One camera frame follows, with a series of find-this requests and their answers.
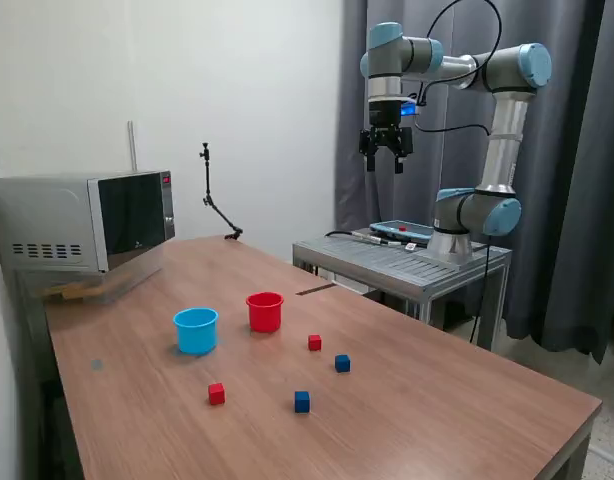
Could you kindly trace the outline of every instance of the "robotic arm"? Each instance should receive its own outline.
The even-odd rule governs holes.
[[[551,57],[539,44],[524,44],[490,53],[445,56],[431,38],[404,37],[398,23],[381,23],[369,32],[369,50],[360,61],[368,79],[370,129],[360,133],[360,152],[367,170],[375,168],[375,153],[386,146],[395,155],[396,173],[413,151],[410,128],[401,128],[401,80],[447,83],[461,90],[489,92],[496,99],[485,168],[476,188],[438,192],[434,234],[428,249],[439,255],[471,255],[470,232],[502,236],[520,219],[521,207],[512,188],[527,106],[551,77]]]

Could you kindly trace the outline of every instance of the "red cup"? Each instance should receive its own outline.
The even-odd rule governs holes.
[[[280,293],[261,292],[247,297],[249,326],[254,332],[272,333],[280,328]]]

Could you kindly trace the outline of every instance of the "cable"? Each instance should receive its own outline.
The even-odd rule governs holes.
[[[461,130],[463,128],[480,128],[485,131],[485,134],[487,134],[487,136],[490,135],[489,129],[481,123],[469,123],[467,125],[461,125],[459,127],[430,129],[430,128],[423,128],[420,125],[418,125],[418,121],[414,121],[414,126],[416,127],[417,130],[420,130],[421,132],[425,132],[425,133],[442,133],[442,132],[453,132],[454,130]]]
[[[485,299],[485,289],[487,287],[487,273],[489,273],[489,249],[491,247],[491,237],[487,237],[487,256],[485,257],[485,275],[483,276],[483,288],[480,291],[480,300],[478,302],[478,312],[474,319],[474,328],[471,329],[471,336],[469,337],[469,343],[474,341],[474,334],[476,333],[476,326],[478,325],[478,319],[480,318],[481,310],[483,309],[483,300]]]
[[[390,247],[395,245],[407,245],[409,243],[409,241],[405,240],[385,240],[384,238],[376,237],[368,233],[350,232],[347,230],[332,230],[331,232],[325,234],[326,237],[331,235],[350,235],[352,237],[360,238],[366,242],[375,243],[376,245],[388,245]]]
[[[438,15],[436,15],[436,18],[434,19],[431,26],[429,27],[429,30],[427,31],[427,38],[429,38],[432,30],[436,26],[436,23],[438,23],[438,20],[440,20],[440,18],[445,14],[445,12],[459,2],[462,2],[462,0],[454,0],[449,5],[447,5],[445,8],[443,8]],[[460,80],[461,78],[467,78],[470,75],[474,75],[475,73],[485,68],[487,64],[489,63],[489,60],[491,60],[491,57],[493,57],[494,53],[496,53],[496,50],[498,49],[498,45],[500,44],[500,37],[503,34],[503,20],[500,17],[500,12],[498,11],[498,8],[496,8],[496,5],[494,5],[491,0],[483,0],[483,2],[487,3],[487,5],[489,5],[492,8],[494,13],[496,14],[496,19],[498,20],[498,35],[496,36],[496,41],[494,42],[494,47],[492,48],[491,52],[489,52],[489,55],[487,56],[485,61],[481,63],[480,65],[478,65],[476,69],[472,72],[463,73],[461,75],[456,75],[455,77],[445,78],[442,80],[433,80],[429,82],[427,85],[425,85],[424,88],[423,88],[423,83],[421,82],[420,88],[418,90],[418,100],[419,100],[418,105],[419,106],[424,107],[427,104],[427,91],[432,85],[437,85],[439,83],[453,82],[456,80]]]
[[[332,230],[331,232],[325,234],[326,237],[331,235],[351,235],[351,232],[347,230]]]

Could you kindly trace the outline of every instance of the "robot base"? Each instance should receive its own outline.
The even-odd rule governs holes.
[[[453,234],[434,230],[427,245],[427,250],[452,263],[454,261],[463,263],[464,260],[472,256],[471,240],[468,233]]]

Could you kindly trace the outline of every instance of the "blue cube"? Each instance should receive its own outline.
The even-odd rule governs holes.
[[[345,373],[351,371],[351,360],[347,355],[336,355],[334,366],[338,373]]]
[[[309,413],[309,392],[296,392],[294,394],[294,410],[296,413]]]

